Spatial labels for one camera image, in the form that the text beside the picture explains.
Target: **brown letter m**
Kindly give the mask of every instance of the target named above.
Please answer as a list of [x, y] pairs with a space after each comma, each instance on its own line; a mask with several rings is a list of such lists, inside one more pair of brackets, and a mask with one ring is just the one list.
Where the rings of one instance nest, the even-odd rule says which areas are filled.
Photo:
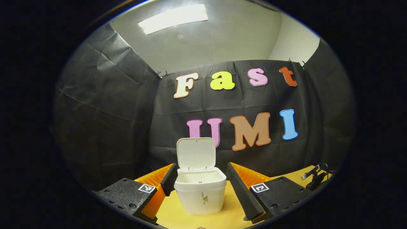
[[234, 125], [235, 132], [235, 145], [232, 150], [243, 150], [246, 148], [246, 144], [243, 143], [243, 138], [250, 147], [254, 145], [254, 142], [258, 136], [256, 145], [266, 145], [271, 142], [269, 137], [269, 118], [270, 113], [263, 112], [257, 115], [256, 122], [252, 127], [243, 115], [239, 115], [230, 119], [230, 123]]

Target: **wooden table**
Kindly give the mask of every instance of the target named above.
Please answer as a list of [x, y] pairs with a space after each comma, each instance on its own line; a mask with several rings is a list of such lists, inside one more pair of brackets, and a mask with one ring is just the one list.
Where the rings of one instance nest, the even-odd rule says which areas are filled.
[[[305, 187], [311, 182], [312, 177], [302, 181], [301, 176], [310, 171], [314, 166], [309, 166], [289, 174], [281, 175]], [[242, 229], [253, 225], [251, 221], [244, 221], [245, 213], [233, 190], [230, 181], [226, 181], [225, 200], [223, 209], [214, 214], [208, 215], [188, 215], [185, 213], [174, 190], [170, 196], [166, 197], [157, 213], [157, 223], [168, 229], [196, 229], [203, 227], [206, 229]]]

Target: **black fabric curtain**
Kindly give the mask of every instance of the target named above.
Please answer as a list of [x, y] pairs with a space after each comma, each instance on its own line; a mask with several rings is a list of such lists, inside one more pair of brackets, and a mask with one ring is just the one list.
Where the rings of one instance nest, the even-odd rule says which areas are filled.
[[323, 39], [303, 67], [321, 107], [322, 162], [338, 169], [356, 134], [357, 108], [352, 84], [338, 57]]
[[73, 53], [56, 86], [56, 141], [75, 178], [100, 190], [142, 175], [159, 79], [110, 26]]
[[[289, 85], [280, 69], [292, 71]], [[268, 82], [253, 86], [248, 70], [260, 68]], [[229, 72], [234, 88], [213, 90], [211, 77]], [[176, 78], [192, 73], [188, 96], [174, 98]], [[284, 140], [282, 110], [293, 109], [298, 136]], [[233, 150], [230, 119], [243, 115], [254, 126], [268, 112], [266, 145]], [[301, 67], [276, 60], [244, 60], [198, 66], [161, 80], [140, 56], [105, 25], [74, 52], [56, 86], [54, 128], [62, 156], [75, 178], [99, 190], [177, 162], [176, 142], [189, 137], [189, 120], [202, 120], [200, 135], [211, 137], [208, 119], [221, 118], [216, 167], [234, 162], [267, 176], [318, 163], [337, 169], [354, 137], [356, 104], [345, 70], [329, 46], [319, 47]]]
[[[287, 67], [293, 72], [297, 86], [290, 86], [279, 70]], [[249, 69], [261, 68], [268, 78], [263, 86], [253, 86], [247, 75]], [[231, 90], [213, 90], [212, 74], [230, 72], [235, 83]], [[189, 95], [174, 98], [179, 76], [198, 73]], [[189, 137], [187, 121], [200, 119], [201, 136], [210, 137], [206, 123], [221, 118], [220, 143], [217, 147], [216, 167], [226, 172], [227, 162], [234, 162], [268, 176], [277, 176], [315, 165], [323, 160], [323, 115], [318, 92], [299, 63], [276, 60], [245, 60], [223, 62], [171, 73], [161, 80], [155, 98], [149, 138], [149, 166], [153, 169], [177, 162], [176, 142]], [[298, 136], [284, 140], [284, 121], [280, 111], [293, 109]], [[269, 136], [266, 145], [254, 144], [233, 151], [235, 130], [230, 123], [234, 116], [244, 115], [253, 126], [257, 115], [270, 113]]]

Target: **fluorescent light panel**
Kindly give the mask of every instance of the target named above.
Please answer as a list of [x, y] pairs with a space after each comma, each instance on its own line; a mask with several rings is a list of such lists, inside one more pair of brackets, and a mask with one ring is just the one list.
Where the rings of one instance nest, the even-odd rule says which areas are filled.
[[180, 24], [207, 20], [204, 4], [194, 4], [167, 10], [139, 22], [138, 25], [149, 35]]

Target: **black clamp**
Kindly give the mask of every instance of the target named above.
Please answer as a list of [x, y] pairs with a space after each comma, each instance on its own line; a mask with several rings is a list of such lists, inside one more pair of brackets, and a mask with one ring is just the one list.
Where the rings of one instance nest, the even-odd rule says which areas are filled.
[[253, 224], [283, 213], [311, 194], [284, 176], [248, 189], [231, 163], [228, 163], [226, 176], [245, 212], [244, 220], [251, 220]]
[[154, 220], [148, 220], [141, 214], [143, 208], [157, 192], [156, 187], [123, 178], [98, 192], [92, 192], [98, 194], [114, 207], [157, 225], [157, 217]]
[[253, 185], [250, 192], [265, 210], [267, 218], [285, 212], [311, 194], [310, 190], [284, 176]]
[[[326, 168], [326, 172], [323, 172], [321, 174], [318, 175], [318, 173], [320, 171], [322, 171], [321, 169], [321, 165], [324, 165]], [[322, 181], [324, 180], [325, 176], [327, 176], [329, 173], [332, 174], [333, 171], [328, 171], [328, 165], [326, 163], [321, 163], [318, 164], [317, 166], [315, 166], [313, 169], [311, 169], [311, 171], [305, 173], [305, 175], [303, 175], [301, 177], [302, 180], [307, 179], [310, 175], [312, 175], [312, 181], [307, 184], [305, 187], [311, 191], [315, 190], [317, 187], [319, 187], [319, 185], [321, 183], [323, 183]]]

